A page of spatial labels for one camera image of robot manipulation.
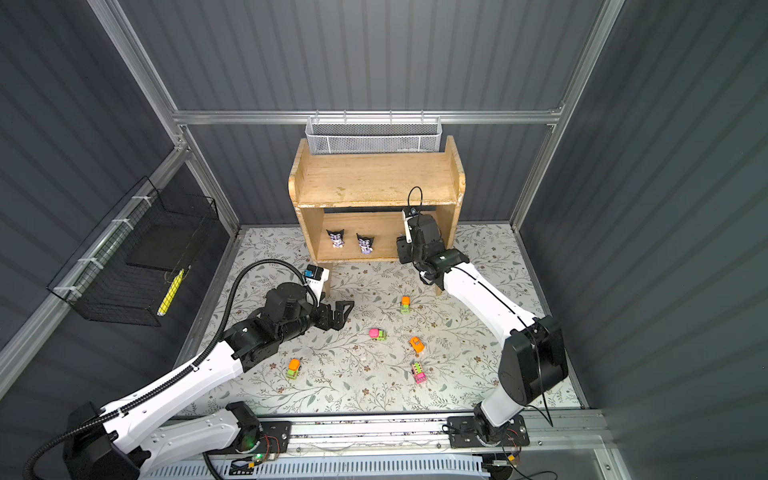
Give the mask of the black purple toy figure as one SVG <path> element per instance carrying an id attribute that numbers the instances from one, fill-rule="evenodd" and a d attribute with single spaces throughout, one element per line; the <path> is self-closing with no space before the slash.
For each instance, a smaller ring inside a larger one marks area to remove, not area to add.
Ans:
<path id="1" fill-rule="evenodd" d="M 364 255 L 371 255 L 373 253 L 375 238 L 371 236 L 364 236 L 361 234 L 357 234 L 356 237 L 357 237 L 358 246 L 361 250 L 361 253 Z"/>
<path id="2" fill-rule="evenodd" d="M 333 248 L 343 248 L 345 245 L 345 230 L 327 230 L 327 234 Z"/>

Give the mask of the pink green toy bus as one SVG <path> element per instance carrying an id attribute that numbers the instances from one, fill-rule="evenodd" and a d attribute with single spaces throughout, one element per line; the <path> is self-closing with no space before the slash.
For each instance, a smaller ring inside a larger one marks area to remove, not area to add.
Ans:
<path id="1" fill-rule="evenodd" d="M 423 370 L 423 367 L 420 362 L 413 361 L 411 363 L 411 373 L 414 378 L 414 381 L 417 384 L 424 383 L 427 380 L 427 376 Z"/>

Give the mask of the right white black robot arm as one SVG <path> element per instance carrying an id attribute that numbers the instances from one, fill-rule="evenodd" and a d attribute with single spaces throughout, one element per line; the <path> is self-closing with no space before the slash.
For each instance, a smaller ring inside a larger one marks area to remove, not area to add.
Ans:
<path id="1" fill-rule="evenodd" d="M 489 283 L 455 248 L 447 248 L 437 221 L 415 207 L 403 209 L 405 234 L 397 241 L 402 264 L 412 264 L 421 281 L 450 294 L 473 312 L 501 347 L 498 381 L 474 407 L 474 432 L 486 445 L 503 441 L 510 421 L 568 377 L 561 328 L 538 317 Z"/>

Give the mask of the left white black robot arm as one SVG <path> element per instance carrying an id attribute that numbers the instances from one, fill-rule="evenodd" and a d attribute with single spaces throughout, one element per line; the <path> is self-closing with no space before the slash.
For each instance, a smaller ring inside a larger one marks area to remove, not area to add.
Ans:
<path id="1" fill-rule="evenodd" d="M 174 425 L 166 422 L 203 394 L 275 355 L 279 347 L 316 327 L 340 330 L 351 301 L 314 306 L 307 288 L 286 282 L 268 291 L 263 307 L 226 329 L 203 359 L 193 359 L 155 382 L 102 408 L 87 403 L 69 417 L 71 428 L 100 425 L 65 440 L 63 460 L 73 479 L 140 479 L 157 469 L 212 450 L 241 444 L 260 450 L 258 418 L 242 401 Z"/>

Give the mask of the wooden two-tier shelf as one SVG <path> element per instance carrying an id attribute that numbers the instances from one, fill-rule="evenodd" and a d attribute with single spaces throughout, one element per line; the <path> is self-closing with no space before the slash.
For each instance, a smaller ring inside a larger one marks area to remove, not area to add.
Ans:
<path id="1" fill-rule="evenodd" d="M 396 262 L 408 205 L 433 216 L 453 246 L 466 175 L 451 136 L 443 152 L 387 154 L 312 155 L 303 139 L 288 191 L 314 263 Z M 327 230 L 341 229 L 345 245 L 333 248 Z M 361 253 L 357 234 L 375 238 L 371 255 Z"/>

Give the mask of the pink green toy car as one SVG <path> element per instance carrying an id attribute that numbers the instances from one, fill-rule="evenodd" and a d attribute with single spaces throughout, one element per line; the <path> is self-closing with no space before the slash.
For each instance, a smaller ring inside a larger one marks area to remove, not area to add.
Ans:
<path id="1" fill-rule="evenodd" d="M 378 328 L 371 328 L 369 330 L 369 337 L 372 340 L 384 341 L 387 339 L 387 334 L 384 330 Z"/>

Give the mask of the orange green toy car near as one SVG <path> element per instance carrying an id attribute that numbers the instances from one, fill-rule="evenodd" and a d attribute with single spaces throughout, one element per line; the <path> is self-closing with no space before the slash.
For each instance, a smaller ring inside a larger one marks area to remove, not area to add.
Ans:
<path id="1" fill-rule="evenodd" d="M 286 377 L 290 380 L 295 380 L 301 369 L 301 361 L 299 359 L 291 359 L 286 370 Z"/>

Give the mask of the orange green toy truck far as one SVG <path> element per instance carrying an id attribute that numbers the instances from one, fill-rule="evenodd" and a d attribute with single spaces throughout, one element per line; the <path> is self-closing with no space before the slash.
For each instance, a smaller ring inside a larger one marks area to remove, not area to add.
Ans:
<path id="1" fill-rule="evenodd" d="M 409 314 L 411 311 L 411 299 L 409 296 L 403 296 L 401 298 L 400 312 L 402 314 Z"/>

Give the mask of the floral patterned table mat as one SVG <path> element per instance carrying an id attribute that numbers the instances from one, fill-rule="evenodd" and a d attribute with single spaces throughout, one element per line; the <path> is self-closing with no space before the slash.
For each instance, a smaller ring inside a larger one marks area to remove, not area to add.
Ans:
<path id="1" fill-rule="evenodd" d="M 299 227 L 250 228 L 243 232 L 198 350 L 207 344 L 223 314 L 239 271 L 263 258 L 297 268 L 309 263 Z M 523 308 L 543 315 L 518 243 L 506 224 L 460 224 L 456 246 L 479 272 Z M 312 328 L 284 343 L 276 355 L 249 372 L 203 394 L 180 415 L 203 416 L 232 401 L 245 401 L 257 415 L 465 410 L 498 385 L 501 347 L 486 326 L 461 302 L 423 285 L 410 265 L 396 262 L 332 264 L 329 303 L 354 300 L 340 331 Z M 261 266 L 238 287 L 228 326 L 262 306 L 269 289 L 295 277 L 278 266 Z M 400 312 L 409 296 L 411 311 Z M 371 328 L 388 338 L 369 338 Z M 425 351 L 409 345 L 419 337 Z M 291 359 L 301 361 L 297 379 L 286 377 Z M 411 363 L 419 361 L 427 380 L 417 384 Z"/>

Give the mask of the yellow green marker strip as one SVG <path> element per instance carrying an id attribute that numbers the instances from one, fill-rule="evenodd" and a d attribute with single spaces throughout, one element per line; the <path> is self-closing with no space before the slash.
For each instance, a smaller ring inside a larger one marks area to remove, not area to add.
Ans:
<path id="1" fill-rule="evenodd" d="M 178 274 L 174 277 L 174 279 L 171 281 L 168 290 L 166 291 L 165 296 L 163 297 L 160 305 L 158 306 L 156 315 L 159 317 L 163 317 L 168 313 L 168 310 L 170 309 L 170 306 L 175 299 L 175 296 L 184 280 L 186 274 L 185 269 L 181 269 Z"/>

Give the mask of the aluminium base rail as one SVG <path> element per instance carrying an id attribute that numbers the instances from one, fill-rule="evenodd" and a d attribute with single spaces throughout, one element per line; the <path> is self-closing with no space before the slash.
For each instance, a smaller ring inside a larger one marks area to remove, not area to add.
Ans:
<path id="1" fill-rule="evenodd" d="M 457 413 L 367 414 L 263 418 L 245 425 L 228 410 L 170 423 L 133 442 L 129 452 L 149 451 L 146 467 L 159 467 L 203 452 L 298 457 L 322 454 L 515 453 L 521 450 L 598 450 L 616 443 L 596 411 L 562 410 L 548 424 L 526 410 L 502 428 L 497 439 L 479 439 L 470 415 Z"/>

